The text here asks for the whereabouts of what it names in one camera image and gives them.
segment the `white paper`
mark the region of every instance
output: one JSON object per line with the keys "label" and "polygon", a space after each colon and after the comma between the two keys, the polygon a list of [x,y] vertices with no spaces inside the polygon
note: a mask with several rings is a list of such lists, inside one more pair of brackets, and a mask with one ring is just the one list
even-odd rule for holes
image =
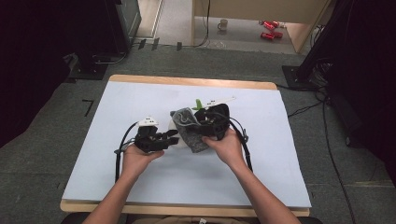
{"label": "white paper", "polygon": [[[116,150],[129,126],[147,116],[166,132],[170,111],[236,96],[232,118],[247,130],[254,174],[286,206],[311,207],[279,91],[109,81],[79,153],[63,199],[101,201],[114,184]],[[128,135],[134,137],[137,128]],[[213,149],[172,148],[153,161],[127,202],[250,205]]]}

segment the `black strap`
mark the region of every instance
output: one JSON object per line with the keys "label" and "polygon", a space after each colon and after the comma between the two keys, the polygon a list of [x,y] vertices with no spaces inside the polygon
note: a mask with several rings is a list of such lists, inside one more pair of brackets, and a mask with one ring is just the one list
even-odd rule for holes
{"label": "black strap", "polygon": [[248,145],[246,142],[246,138],[241,134],[241,132],[239,132],[239,130],[236,128],[236,126],[230,121],[231,126],[233,126],[233,129],[236,132],[236,135],[239,138],[239,141],[242,144],[242,147],[245,151],[245,159],[247,161],[247,167],[251,170],[251,172],[253,172],[253,167],[251,166],[251,161],[250,161],[250,152],[248,151]]}
{"label": "black strap", "polygon": [[136,125],[136,123],[137,122],[135,122],[133,125],[131,125],[131,127],[129,127],[129,129],[126,131],[125,135],[122,138],[119,149],[115,151],[115,153],[117,154],[117,157],[116,157],[116,181],[115,182],[117,182],[117,180],[119,180],[119,177],[120,177],[121,152],[123,152],[122,147],[124,146],[125,138],[128,135],[128,133],[132,130],[132,128]]}

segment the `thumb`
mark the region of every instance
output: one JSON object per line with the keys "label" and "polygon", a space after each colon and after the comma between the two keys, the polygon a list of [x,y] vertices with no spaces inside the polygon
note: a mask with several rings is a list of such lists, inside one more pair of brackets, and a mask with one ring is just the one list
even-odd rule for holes
{"label": "thumb", "polygon": [[210,147],[214,147],[218,141],[211,139],[210,137],[203,136],[202,141]]}
{"label": "thumb", "polygon": [[150,153],[148,157],[149,157],[149,159],[150,159],[151,161],[154,161],[155,159],[160,158],[164,153],[165,153],[165,152],[164,152],[163,150],[161,150],[161,151],[156,151],[156,152]]}

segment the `black stand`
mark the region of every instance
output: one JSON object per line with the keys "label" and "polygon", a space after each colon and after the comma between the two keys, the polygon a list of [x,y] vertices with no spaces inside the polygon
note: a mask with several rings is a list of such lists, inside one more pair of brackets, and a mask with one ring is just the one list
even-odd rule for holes
{"label": "black stand", "polygon": [[342,49],[341,43],[345,40],[350,2],[350,0],[337,1],[332,18],[300,66],[282,66],[283,74],[291,89],[318,88],[312,84],[311,74],[317,63],[333,63],[333,55]]}
{"label": "black stand", "polygon": [[89,80],[102,80],[107,70],[108,64],[106,63],[93,63],[91,66],[81,66],[77,62],[73,70],[70,72],[69,78],[73,79],[89,79]]}
{"label": "black stand", "polygon": [[282,65],[283,75],[285,76],[288,86],[291,89],[308,89],[315,90],[318,87],[311,83],[310,79],[302,79],[297,77],[297,72],[300,69],[299,66],[286,66]]}

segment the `forearm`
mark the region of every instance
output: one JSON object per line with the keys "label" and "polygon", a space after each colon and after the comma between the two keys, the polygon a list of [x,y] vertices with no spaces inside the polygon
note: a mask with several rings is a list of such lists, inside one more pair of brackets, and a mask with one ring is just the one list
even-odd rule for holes
{"label": "forearm", "polygon": [[260,223],[300,223],[295,215],[246,167],[232,170],[249,198]]}
{"label": "forearm", "polygon": [[99,203],[84,223],[117,223],[126,199],[137,177],[121,175],[107,196]]}

